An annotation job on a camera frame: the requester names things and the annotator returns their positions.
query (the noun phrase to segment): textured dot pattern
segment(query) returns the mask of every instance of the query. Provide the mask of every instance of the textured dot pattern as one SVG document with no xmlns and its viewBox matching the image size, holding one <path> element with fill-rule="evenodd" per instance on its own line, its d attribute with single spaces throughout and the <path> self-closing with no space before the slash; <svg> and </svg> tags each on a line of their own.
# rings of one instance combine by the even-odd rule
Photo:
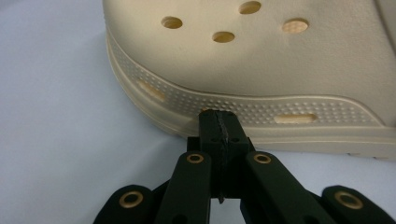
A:
<svg viewBox="0 0 396 224">
<path fill-rule="evenodd" d="M 289 34 L 298 34 L 308 29 L 308 22 L 303 19 L 292 19 L 283 24 L 282 30 Z"/>
<path fill-rule="evenodd" d="M 329 127 L 329 126 L 380 126 L 381 123 L 362 105 L 335 97 L 232 97 L 208 95 L 187 90 L 158 77 L 128 57 L 111 35 L 108 40 L 112 52 L 122 71 L 132 85 L 152 101 L 187 117 L 196 118 L 203 109 L 233 111 L 246 127 Z M 163 94 L 163 100 L 153 97 L 139 82 L 148 83 L 155 91 Z M 306 124 L 276 124 L 277 115 L 314 114 L 317 119 Z"/>
</svg>

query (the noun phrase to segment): crocs shoe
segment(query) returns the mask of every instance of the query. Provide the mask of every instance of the crocs shoe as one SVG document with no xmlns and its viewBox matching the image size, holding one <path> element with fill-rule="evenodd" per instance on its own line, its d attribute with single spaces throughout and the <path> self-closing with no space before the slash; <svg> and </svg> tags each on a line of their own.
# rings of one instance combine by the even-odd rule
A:
<svg viewBox="0 0 396 224">
<path fill-rule="evenodd" d="M 103 5 L 117 79 L 167 132 L 227 110 L 260 148 L 396 160 L 395 1 Z"/>
</svg>

